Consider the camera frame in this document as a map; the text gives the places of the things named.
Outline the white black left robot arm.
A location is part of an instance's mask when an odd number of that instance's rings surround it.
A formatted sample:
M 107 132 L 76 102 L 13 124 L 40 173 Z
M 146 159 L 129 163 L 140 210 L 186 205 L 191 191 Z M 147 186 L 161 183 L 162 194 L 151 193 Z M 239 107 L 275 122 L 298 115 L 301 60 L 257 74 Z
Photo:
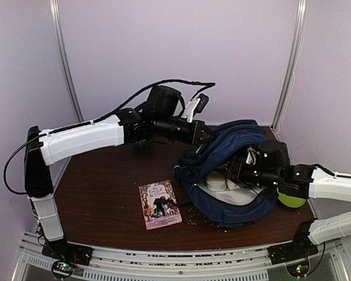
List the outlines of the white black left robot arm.
M 25 143 L 25 192 L 42 226 L 46 245 L 60 260 L 73 251 L 67 242 L 54 199 L 49 167 L 60 160 L 92 150 L 131 143 L 144 144 L 155 136 L 189 145 L 201 145 L 215 134 L 195 119 L 209 101 L 204 91 L 215 83 L 192 81 L 200 89 L 185 102 L 168 86 L 169 80 L 143 87 L 113 111 L 90 121 L 56 129 L 28 130 Z

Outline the white quilted pencil pouch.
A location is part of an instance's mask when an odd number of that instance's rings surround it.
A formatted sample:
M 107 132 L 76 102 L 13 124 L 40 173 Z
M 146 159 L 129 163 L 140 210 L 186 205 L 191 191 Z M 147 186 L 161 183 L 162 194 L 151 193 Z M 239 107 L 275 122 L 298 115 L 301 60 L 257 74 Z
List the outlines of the white quilted pencil pouch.
M 206 179 L 207 189 L 213 192 L 220 192 L 226 190 L 226 179 L 216 171 L 210 172 Z

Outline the navy blue student backpack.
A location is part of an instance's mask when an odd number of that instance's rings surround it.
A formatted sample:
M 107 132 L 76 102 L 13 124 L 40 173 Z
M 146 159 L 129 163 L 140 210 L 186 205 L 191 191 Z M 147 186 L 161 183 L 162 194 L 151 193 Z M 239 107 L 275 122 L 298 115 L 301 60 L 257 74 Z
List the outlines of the navy blue student backpack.
M 214 128 L 216 139 L 186 150 L 173 163 L 173 173 L 193 205 L 220 227 L 240 228 L 271 215 L 277 191 L 245 189 L 216 171 L 239 149 L 268 138 L 253 119 L 228 122 Z

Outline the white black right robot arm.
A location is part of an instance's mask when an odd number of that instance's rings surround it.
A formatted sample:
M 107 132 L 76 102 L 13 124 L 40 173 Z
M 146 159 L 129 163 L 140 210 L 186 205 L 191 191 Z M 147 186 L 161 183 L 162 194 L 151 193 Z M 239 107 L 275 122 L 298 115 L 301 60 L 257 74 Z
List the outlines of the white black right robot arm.
M 292 165 L 287 145 L 277 140 L 239 149 L 228 159 L 224 174 L 244 188 L 269 187 L 290 197 L 351 202 L 351 174 L 333 172 L 320 164 Z M 307 221 L 298 227 L 288 253 L 298 259 L 311 245 L 350 235 L 351 211 L 324 220 Z

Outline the grey hard pencil case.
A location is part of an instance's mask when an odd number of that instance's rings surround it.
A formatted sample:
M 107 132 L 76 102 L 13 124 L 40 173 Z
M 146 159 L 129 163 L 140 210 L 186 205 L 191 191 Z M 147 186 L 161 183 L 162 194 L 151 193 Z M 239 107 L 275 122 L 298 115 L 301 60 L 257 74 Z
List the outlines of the grey hard pencil case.
M 236 183 L 234 183 L 233 181 L 226 179 L 226 186 L 229 190 L 236 190 L 239 189 L 240 186 Z

